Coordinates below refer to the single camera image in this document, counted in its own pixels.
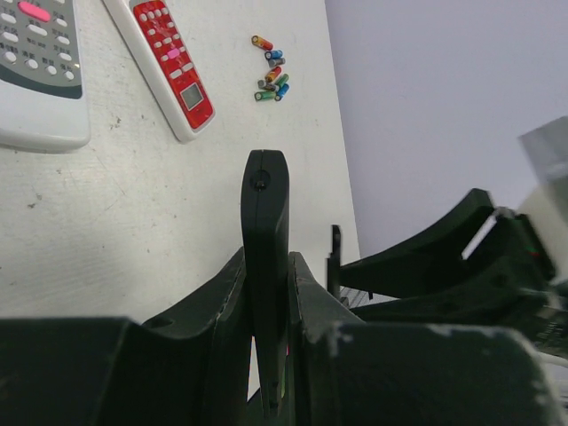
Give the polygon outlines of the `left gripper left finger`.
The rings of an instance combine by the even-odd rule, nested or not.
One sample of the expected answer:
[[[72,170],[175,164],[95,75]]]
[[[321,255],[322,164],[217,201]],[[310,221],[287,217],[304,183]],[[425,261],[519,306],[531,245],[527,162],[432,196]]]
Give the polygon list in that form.
[[[244,255],[142,324],[4,319],[4,425],[242,425],[251,332]]]

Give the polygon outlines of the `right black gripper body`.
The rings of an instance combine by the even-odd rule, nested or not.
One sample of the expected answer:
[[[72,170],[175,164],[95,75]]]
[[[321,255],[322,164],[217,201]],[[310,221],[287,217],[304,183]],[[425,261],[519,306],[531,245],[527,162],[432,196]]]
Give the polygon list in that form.
[[[551,284],[556,267],[525,214],[511,209],[470,210],[461,217],[466,248],[484,223],[486,235],[465,256],[477,272],[475,292],[485,298],[461,316],[463,325],[509,327],[539,351],[567,353],[567,298]]]

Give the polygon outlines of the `black remote control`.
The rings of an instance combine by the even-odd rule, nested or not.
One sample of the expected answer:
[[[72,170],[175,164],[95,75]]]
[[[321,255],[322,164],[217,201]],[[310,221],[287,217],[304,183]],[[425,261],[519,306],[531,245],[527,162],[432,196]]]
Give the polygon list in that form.
[[[281,410],[288,345],[289,173],[281,151],[249,154],[241,234],[263,414],[270,419]]]

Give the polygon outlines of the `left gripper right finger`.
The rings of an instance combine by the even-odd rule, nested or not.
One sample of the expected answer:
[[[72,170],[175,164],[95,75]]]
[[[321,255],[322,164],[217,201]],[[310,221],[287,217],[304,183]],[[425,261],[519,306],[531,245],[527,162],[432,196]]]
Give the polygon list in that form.
[[[537,351],[503,327],[366,323],[288,257],[292,425],[564,425]]]

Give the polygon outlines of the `green battery bottom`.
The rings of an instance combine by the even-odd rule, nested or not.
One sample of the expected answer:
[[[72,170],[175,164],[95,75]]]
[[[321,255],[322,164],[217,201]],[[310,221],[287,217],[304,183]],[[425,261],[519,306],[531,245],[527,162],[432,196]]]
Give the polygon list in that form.
[[[275,91],[257,91],[254,94],[254,98],[255,98],[256,102],[275,100],[276,96],[277,96],[277,93]]]

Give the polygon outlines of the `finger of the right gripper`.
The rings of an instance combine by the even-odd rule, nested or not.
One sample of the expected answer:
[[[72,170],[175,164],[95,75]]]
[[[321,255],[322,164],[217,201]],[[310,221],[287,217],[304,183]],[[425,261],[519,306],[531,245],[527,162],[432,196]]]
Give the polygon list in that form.
[[[365,321],[498,324],[524,302],[545,298],[548,281],[533,261],[503,256],[460,284],[427,296],[354,309]]]
[[[339,272],[341,285],[395,298],[435,294],[469,275],[462,251],[494,211],[486,190],[474,188],[446,215],[415,236]]]

